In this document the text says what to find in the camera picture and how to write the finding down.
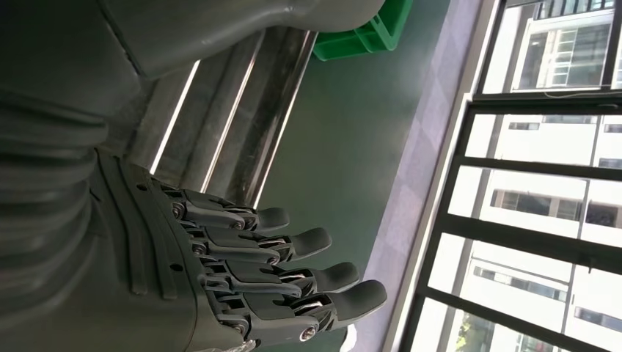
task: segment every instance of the robotic hand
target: robotic hand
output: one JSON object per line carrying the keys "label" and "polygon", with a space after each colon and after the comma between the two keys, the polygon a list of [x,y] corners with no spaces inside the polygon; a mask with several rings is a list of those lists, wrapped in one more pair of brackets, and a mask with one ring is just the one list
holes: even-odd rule
{"label": "robotic hand", "polygon": [[268,237],[283,210],[173,189],[95,146],[157,78],[266,26],[340,31],[383,0],[0,3],[0,348],[242,352],[382,305],[352,264],[280,268],[322,229]]}

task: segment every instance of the window frame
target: window frame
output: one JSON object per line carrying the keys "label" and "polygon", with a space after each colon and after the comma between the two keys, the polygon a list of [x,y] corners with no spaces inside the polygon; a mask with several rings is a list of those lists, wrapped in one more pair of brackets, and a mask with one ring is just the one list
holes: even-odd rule
{"label": "window frame", "polygon": [[[421,245],[424,251],[422,257],[417,259],[420,266],[418,266],[417,273],[414,274],[412,295],[407,296],[411,297],[411,302],[407,315],[404,316],[404,320],[401,320],[403,323],[400,323],[403,324],[403,335],[398,345],[398,351],[408,352],[411,350],[423,303],[426,299],[431,299],[449,307],[441,338],[443,338],[447,332],[447,317],[450,316],[451,312],[455,313],[455,311],[459,309],[465,313],[478,316],[492,323],[506,326],[518,333],[526,334],[534,339],[570,352],[605,352],[606,350],[603,348],[570,337],[563,332],[545,329],[525,320],[501,313],[495,309],[460,298],[459,290],[461,289],[461,283],[459,285],[455,283],[450,293],[442,292],[429,286],[436,252],[439,249],[439,243],[443,233],[456,235],[465,239],[462,256],[464,256],[465,253],[470,253],[468,249],[470,248],[469,243],[481,241],[521,252],[561,260],[573,265],[582,265],[614,274],[622,274],[622,264],[619,263],[618,259],[622,256],[622,248],[588,242],[581,238],[568,238],[449,213],[449,205],[456,185],[458,172],[463,166],[473,166],[484,170],[500,169],[505,171],[530,172],[540,175],[575,177],[584,180],[622,182],[622,170],[620,169],[510,161],[494,159],[490,155],[487,155],[485,158],[466,156],[467,144],[477,114],[496,115],[499,120],[502,120],[502,117],[508,114],[597,115],[599,116],[596,129],[597,133],[602,121],[601,116],[622,114],[622,104],[619,103],[620,98],[622,98],[622,91],[615,90],[611,92],[611,84],[614,79],[613,73],[618,68],[618,45],[620,43],[622,31],[622,0],[615,0],[615,9],[613,10],[613,20],[610,38],[607,44],[601,86],[595,89],[564,89],[563,93],[559,95],[554,92],[551,93],[550,89],[546,92],[483,94],[486,75],[494,51],[494,43],[498,37],[504,11],[509,7],[519,4],[533,4],[532,1],[525,0],[499,0],[496,1],[496,3],[497,2],[500,5],[498,7],[492,7],[496,12],[493,12],[494,22],[489,27],[491,31],[488,42],[492,43],[492,45],[489,45],[484,52],[481,70],[477,70],[479,74],[477,74],[475,78],[476,84],[474,85],[474,94],[470,101],[466,104],[463,103],[458,113],[461,117],[457,119],[457,124],[459,126],[457,136],[453,137],[450,142],[446,142],[446,145],[450,148],[448,152],[450,155],[449,164],[446,170],[440,172],[442,191],[440,192],[438,200],[434,201],[436,205],[431,211],[431,223],[425,226],[425,231],[429,231],[429,236],[426,236],[424,239],[425,243]],[[586,191],[583,204],[588,203],[587,197]],[[584,218],[587,207],[583,208],[582,217]],[[459,266],[468,265],[468,263],[468,258],[464,260],[463,257],[461,257]],[[458,274],[455,282],[460,282],[461,279],[463,278]],[[572,297],[571,290],[568,290],[566,295],[566,309],[568,309],[568,302]],[[449,329],[452,328],[452,323],[453,319],[450,320]],[[438,351],[444,351],[442,345],[439,346]]]}

